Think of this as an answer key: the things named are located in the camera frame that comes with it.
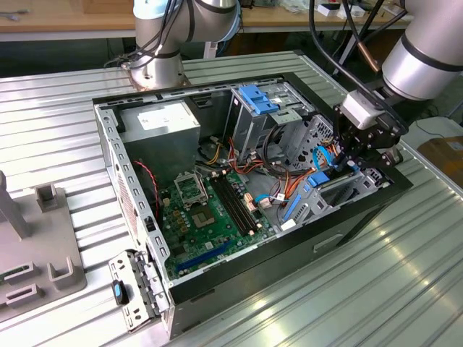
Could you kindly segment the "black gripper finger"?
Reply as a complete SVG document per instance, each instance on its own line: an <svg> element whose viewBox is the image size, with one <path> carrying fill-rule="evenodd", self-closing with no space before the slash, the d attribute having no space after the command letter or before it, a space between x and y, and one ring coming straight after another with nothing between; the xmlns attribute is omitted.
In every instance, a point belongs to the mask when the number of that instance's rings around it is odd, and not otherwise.
<svg viewBox="0 0 463 347"><path fill-rule="evenodd" d="M364 150L359 129L341 112L340 105L335 105L333 135L338 154L334 164L338 169L350 166L354 169L366 169L365 161L360 157Z"/></svg>
<svg viewBox="0 0 463 347"><path fill-rule="evenodd" d="M393 168L403 161L402 154L397 149L389 149L382 153L369 150L356 158L348 158L347 165L359 169Z"/></svg>

